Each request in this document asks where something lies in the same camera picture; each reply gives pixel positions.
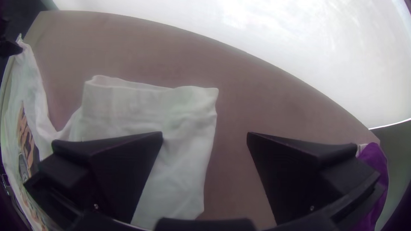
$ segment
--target purple fabric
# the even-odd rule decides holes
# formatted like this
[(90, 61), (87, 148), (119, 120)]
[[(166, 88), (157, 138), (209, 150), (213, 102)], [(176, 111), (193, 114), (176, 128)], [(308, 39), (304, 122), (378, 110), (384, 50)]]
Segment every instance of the purple fabric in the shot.
[(363, 160), (366, 164), (377, 170), (381, 177), (378, 182), (385, 187), (385, 191), (381, 198), (374, 205), (370, 213), (364, 217), (352, 230), (353, 231), (374, 231), (375, 224), (381, 215), (382, 209), (384, 208), (385, 199), (387, 198), (388, 191), (388, 170), (387, 170), (387, 159), (384, 153), (380, 149), (379, 145), (376, 143), (370, 143), (367, 145), (357, 157)]

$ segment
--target black plastic mount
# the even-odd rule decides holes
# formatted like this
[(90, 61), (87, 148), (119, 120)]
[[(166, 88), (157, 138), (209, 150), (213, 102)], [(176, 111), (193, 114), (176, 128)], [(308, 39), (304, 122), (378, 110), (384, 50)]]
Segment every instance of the black plastic mount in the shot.
[(54, 140), (53, 154), (24, 186), (65, 230), (87, 211), (129, 223), (158, 152), (161, 132), (86, 142)]
[(384, 191), (380, 174), (355, 157), (356, 144), (248, 133), (247, 145), (279, 225), (273, 231), (350, 230)]

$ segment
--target white towel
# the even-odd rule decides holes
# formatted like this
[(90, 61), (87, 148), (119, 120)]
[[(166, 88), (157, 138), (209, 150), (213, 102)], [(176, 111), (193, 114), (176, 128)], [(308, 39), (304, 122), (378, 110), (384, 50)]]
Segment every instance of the white towel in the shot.
[(132, 225), (152, 229), (162, 217), (195, 219), (203, 212), (217, 95), (215, 88), (170, 89), (101, 75), (85, 83), (70, 141), (163, 132)]

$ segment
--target white fabric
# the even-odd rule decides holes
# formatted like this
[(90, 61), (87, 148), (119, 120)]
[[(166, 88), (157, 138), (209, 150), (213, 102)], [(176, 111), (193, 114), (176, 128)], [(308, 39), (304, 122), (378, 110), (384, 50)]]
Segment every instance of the white fabric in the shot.
[[(162, 217), (195, 219), (204, 208), (203, 188), (216, 126), (218, 89), (183, 86), (175, 89), (94, 76), (84, 85), (81, 107), (62, 131), (48, 117), (40, 72), (29, 45), (16, 56), (9, 107), (2, 123), (3, 163), (15, 192), (19, 181), (16, 118), (21, 103), (40, 159), (52, 153), (51, 141), (87, 141), (162, 131), (164, 143), (146, 182), (131, 224), (152, 229)], [(21, 195), (18, 201), (22, 204)], [(41, 225), (30, 219), (35, 230)]]
[(132, 225), (153, 228), (162, 217), (195, 219), (203, 211), (217, 95), (218, 89), (169, 89), (106, 76), (94, 76), (84, 85), (69, 140), (163, 132)]

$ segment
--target white wall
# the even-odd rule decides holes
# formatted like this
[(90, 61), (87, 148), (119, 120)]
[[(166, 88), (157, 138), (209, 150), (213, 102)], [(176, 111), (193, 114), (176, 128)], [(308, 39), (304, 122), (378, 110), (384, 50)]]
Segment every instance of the white wall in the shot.
[(411, 117), (411, 16), (402, 0), (54, 2), (59, 9), (143, 18), (229, 44), (312, 85), (367, 127)]

